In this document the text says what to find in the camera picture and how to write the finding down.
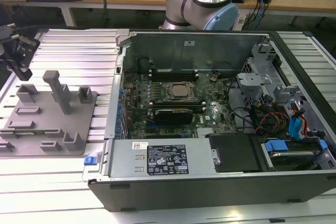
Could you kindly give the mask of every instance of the sticker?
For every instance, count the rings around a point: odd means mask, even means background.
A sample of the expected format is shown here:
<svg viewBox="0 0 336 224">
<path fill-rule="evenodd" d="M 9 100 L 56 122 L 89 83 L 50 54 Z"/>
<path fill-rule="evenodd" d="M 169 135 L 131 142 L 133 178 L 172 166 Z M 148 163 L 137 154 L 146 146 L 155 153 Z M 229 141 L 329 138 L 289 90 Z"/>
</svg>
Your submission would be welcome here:
<svg viewBox="0 0 336 224">
<path fill-rule="evenodd" d="M 146 145 L 146 147 L 149 175 L 189 173 L 185 145 Z"/>
<path fill-rule="evenodd" d="M 133 142 L 132 149 L 134 150 L 145 150 L 147 149 L 148 142 Z"/>
</svg>

